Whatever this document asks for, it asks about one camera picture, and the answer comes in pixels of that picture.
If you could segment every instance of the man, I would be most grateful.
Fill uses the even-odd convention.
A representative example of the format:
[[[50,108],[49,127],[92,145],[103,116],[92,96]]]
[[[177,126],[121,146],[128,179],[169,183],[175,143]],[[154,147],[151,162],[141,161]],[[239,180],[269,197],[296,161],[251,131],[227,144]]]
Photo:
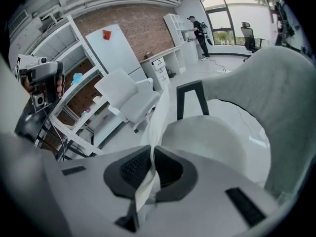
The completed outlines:
[[[205,36],[204,33],[202,31],[202,27],[201,27],[201,23],[196,20],[196,18],[194,16],[190,16],[188,18],[191,23],[193,23],[193,29],[189,29],[190,32],[194,32],[203,52],[204,52],[204,58],[202,59],[202,61],[209,61],[209,54],[208,54],[208,49],[206,46],[206,42],[205,42]]]

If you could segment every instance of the white floor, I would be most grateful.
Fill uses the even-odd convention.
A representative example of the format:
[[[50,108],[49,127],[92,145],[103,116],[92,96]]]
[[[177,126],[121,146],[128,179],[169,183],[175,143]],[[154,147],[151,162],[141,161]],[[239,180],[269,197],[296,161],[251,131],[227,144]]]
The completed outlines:
[[[187,66],[187,70],[181,75],[171,79],[169,85],[171,109],[169,122],[176,121],[176,87],[191,81],[205,77],[221,76],[217,71],[237,69],[243,63],[243,57],[216,55],[211,56],[210,61],[199,61],[197,64]],[[223,120],[239,136],[245,151],[244,175],[253,182],[262,185],[270,169],[270,145],[262,127],[258,121],[246,111],[237,106],[221,102],[219,100],[208,101],[211,116]],[[202,115],[195,92],[186,93],[184,118]],[[106,153],[117,152],[139,145],[142,134],[146,128],[143,122],[138,128],[139,132],[134,133],[133,124],[121,124],[102,144],[102,150]]]

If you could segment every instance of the window frame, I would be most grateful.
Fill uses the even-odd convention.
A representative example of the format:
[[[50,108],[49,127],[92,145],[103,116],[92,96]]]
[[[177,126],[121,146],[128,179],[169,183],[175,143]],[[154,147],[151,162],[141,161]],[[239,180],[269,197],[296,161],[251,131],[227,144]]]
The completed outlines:
[[[230,11],[229,11],[229,8],[227,6],[227,3],[226,3],[226,0],[223,0],[224,3],[225,3],[225,7],[219,7],[219,8],[215,8],[215,9],[209,9],[209,10],[205,10],[205,7],[202,3],[202,0],[199,0],[204,11],[205,11],[205,14],[206,14],[206,17],[207,17],[207,20],[211,26],[211,32],[212,32],[212,36],[213,36],[213,41],[214,41],[214,45],[221,45],[221,44],[215,44],[215,37],[214,37],[214,32],[219,32],[219,31],[232,31],[233,32],[233,37],[234,37],[234,45],[237,45],[237,46],[244,46],[243,44],[237,44],[236,42],[236,36],[235,36],[235,28],[234,28],[234,25],[233,25],[233,20],[232,20],[232,17],[231,17],[231,14],[230,14]],[[271,17],[271,22],[273,23],[274,20],[273,20],[273,13],[274,11],[270,8],[269,6],[269,0],[265,0],[266,2],[266,6],[270,12],[270,17]],[[220,11],[226,11],[227,12],[227,15],[228,15],[228,20],[230,22],[230,25],[231,27],[230,28],[217,28],[217,29],[214,29],[213,26],[212,26],[212,22],[208,16],[209,13],[214,13],[214,12],[220,12]]]

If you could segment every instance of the window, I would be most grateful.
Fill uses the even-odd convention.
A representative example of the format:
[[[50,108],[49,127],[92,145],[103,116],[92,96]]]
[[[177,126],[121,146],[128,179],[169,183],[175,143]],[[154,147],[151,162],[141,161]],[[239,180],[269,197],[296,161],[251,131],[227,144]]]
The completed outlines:
[[[279,0],[201,0],[208,15],[215,45],[244,45],[242,22],[253,30],[256,45],[266,46],[271,38],[270,9]]]

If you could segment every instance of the blue object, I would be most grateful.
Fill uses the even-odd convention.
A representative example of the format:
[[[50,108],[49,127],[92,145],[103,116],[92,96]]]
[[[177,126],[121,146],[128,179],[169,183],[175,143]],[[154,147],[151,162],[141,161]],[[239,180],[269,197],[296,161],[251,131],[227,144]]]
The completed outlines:
[[[74,83],[78,83],[82,80],[82,74],[81,73],[75,73],[74,74],[74,80],[72,82],[72,84]]]

